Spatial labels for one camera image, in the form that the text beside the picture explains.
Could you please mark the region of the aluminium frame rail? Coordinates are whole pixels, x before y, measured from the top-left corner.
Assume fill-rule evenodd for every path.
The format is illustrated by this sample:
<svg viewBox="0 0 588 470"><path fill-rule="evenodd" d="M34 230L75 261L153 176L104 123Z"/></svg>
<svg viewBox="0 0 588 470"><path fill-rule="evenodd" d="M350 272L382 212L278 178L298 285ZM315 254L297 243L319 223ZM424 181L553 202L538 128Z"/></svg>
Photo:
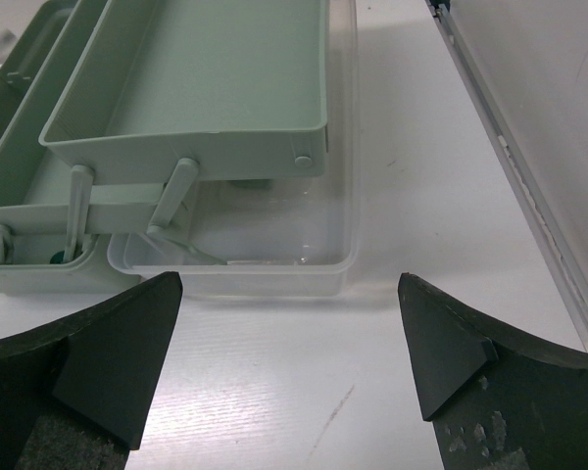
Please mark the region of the aluminium frame rail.
<svg viewBox="0 0 588 470"><path fill-rule="evenodd" d="M578 266L566 259L570 250L564 235L448 10L450 3L430 1L428 5L577 334L588 352L588 285L585 280L575 278Z"/></svg>

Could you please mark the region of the green cantilever toolbox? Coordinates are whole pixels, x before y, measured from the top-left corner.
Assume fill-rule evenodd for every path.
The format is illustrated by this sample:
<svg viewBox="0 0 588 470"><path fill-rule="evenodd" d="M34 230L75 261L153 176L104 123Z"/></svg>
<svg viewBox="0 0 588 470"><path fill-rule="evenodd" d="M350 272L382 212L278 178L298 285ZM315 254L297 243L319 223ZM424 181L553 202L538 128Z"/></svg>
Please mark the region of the green cantilever toolbox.
<svg viewBox="0 0 588 470"><path fill-rule="evenodd" d="M324 1L44 3L0 70L0 293L131 287L114 235L221 265L193 191L324 172L328 36Z"/></svg>

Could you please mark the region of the clear plastic container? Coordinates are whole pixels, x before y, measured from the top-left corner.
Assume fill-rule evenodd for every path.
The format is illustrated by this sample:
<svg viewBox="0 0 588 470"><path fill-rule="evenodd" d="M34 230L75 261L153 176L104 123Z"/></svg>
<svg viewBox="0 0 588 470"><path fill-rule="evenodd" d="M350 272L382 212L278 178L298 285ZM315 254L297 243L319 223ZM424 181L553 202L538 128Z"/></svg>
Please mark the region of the clear plastic container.
<svg viewBox="0 0 588 470"><path fill-rule="evenodd" d="M114 235L110 265L150 278L179 273L187 296L331 297L339 294L360 240L356 5L329 4L329 155L324 175L248 183L201 182L184 235L222 259L204 265L141 234Z"/></svg>

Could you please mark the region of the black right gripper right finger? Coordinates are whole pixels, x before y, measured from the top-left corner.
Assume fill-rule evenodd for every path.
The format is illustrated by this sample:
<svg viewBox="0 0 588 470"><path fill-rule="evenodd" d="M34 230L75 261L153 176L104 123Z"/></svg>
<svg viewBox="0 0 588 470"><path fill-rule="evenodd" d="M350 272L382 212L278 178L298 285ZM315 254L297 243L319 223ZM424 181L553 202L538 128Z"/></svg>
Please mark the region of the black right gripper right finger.
<svg viewBox="0 0 588 470"><path fill-rule="evenodd" d="M588 353L401 275L421 416L446 469L588 469Z"/></svg>

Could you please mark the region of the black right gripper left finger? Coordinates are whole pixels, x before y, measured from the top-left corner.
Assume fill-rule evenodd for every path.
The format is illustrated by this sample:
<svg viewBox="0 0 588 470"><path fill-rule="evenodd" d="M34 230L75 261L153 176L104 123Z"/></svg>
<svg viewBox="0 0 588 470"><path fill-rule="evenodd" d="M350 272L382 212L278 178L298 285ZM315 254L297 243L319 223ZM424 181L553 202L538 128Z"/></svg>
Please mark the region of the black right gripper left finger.
<svg viewBox="0 0 588 470"><path fill-rule="evenodd" d="M123 469L139 449L183 293L164 272L0 339L0 469Z"/></svg>

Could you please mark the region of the large green handled screwdriver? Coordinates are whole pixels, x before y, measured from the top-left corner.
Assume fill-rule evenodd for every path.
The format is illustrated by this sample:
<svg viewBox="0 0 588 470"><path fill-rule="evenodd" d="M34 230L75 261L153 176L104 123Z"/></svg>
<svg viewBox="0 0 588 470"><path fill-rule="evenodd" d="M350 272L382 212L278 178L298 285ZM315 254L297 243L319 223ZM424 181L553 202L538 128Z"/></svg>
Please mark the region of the large green handled screwdriver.
<svg viewBox="0 0 588 470"><path fill-rule="evenodd" d="M62 264L64 262L65 252L60 251L50 258L51 264Z"/></svg>

